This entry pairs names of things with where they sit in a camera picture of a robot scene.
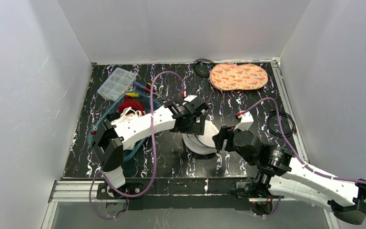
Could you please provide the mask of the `white mesh laundry basket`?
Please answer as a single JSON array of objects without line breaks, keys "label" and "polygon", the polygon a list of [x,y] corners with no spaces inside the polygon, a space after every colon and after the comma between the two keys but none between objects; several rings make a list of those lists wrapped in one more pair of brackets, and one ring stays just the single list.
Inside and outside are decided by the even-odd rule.
[{"label": "white mesh laundry basket", "polygon": [[196,154],[208,155],[216,153],[217,149],[212,137],[218,133],[218,128],[211,121],[206,120],[203,135],[183,134],[183,142],[188,149]]}]

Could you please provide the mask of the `teal plastic bin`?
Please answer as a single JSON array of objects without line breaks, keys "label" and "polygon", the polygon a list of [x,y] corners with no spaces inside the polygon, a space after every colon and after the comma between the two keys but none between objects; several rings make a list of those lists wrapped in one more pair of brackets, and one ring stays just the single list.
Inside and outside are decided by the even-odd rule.
[{"label": "teal plastic bin", "polygon": [[[137,93],[139,95],[139,97],[134,97],[135,99],[139,100],[140,102],[142,102],[144,104],[145,107],[145,111],[148,114],[150,112],[150,96],[148,94],[145,94],[144,92],[140,92],[140,91],[128,91],[126,93],[124,93],[122,96],[120,96],[116,101],[114,101],[109,108],[107,108],[105,110],[104,113],[102,113],[100,119],[94,123],[93,127],[91,128],[90,132],[88,133],[88,137],[87,137],[87,142],[89,147],[92,149],[93,143],[94,143],[94,134],[93,132],[95,132],[99,126],[99,124],[103,123],[104,120],[107,118],[107,116],[109,114],[115,114],[117,112],[117,107],[118,105],[120,105],[124,99],[124,95],[126,95],[127,93]],[[124,159],[123,162],[127,162],[130,159],[132,159],[136,153],[139,151],[139,149],[142,147],[142,145],[147,142],[148,138],[142,139],[139,142],[135,143],[135,148],[131,149],[131,150],[124,150],[123,154],[124,154]]]}]

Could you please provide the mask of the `strawberry print mesh laundry bag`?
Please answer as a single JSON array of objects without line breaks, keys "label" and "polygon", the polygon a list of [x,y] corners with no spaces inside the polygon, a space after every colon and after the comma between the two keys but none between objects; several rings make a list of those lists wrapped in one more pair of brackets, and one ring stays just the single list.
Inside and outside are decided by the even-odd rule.
[{"label": "strawberry print mesh laundry bag", "polygon": [[257,90],[268,83],[267,72],[255,64],[217,64],[210,71],[210,82],[221,91]]}]

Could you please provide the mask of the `dark red bra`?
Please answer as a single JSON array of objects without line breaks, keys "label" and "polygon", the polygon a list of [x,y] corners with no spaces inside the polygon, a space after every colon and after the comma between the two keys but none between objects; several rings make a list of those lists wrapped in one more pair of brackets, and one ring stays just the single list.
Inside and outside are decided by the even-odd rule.
[{"label": "dark red bra", "polygon": [[143,115],[146,114],[144,104],[139,100],[129,95],[124,95],[123,99],[124,101],[117,107],[117,112],[119,114],[122,114],[122,112],[127,108],[131,108],[134,111],[141,111]]}]

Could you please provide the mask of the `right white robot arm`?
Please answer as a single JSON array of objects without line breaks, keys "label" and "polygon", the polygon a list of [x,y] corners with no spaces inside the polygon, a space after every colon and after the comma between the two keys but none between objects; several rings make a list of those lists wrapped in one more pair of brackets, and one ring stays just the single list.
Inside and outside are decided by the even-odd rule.
[{"label": "right white robot arm", "polygon": [[308,170],[307,163],[299,162],[292,151],[264,144],[250,131],[223,126],[212,140],[216,149],[234,151],[258,169],[253,182],[234,188],[237,197],[290,197],[325,208],[350,224],[362,224],[366,216],[362,179],[349,182],[328,173],[320,176],[320,169]]}]

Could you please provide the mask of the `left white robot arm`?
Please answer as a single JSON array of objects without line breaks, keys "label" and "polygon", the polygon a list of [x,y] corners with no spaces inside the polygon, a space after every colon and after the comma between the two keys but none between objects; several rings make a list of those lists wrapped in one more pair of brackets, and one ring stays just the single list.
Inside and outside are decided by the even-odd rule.
[{"label": "left white robot arm", "polygon": [[105,119],[98,124],[90,146],[99,159],[108,186],[116,190],[125,184],[122,164],[127,147],[162,131],[203,135],[208,109],[202,98],[189,95],[181,102],[166,102],[158,109],[125,123],[112,125]]}]

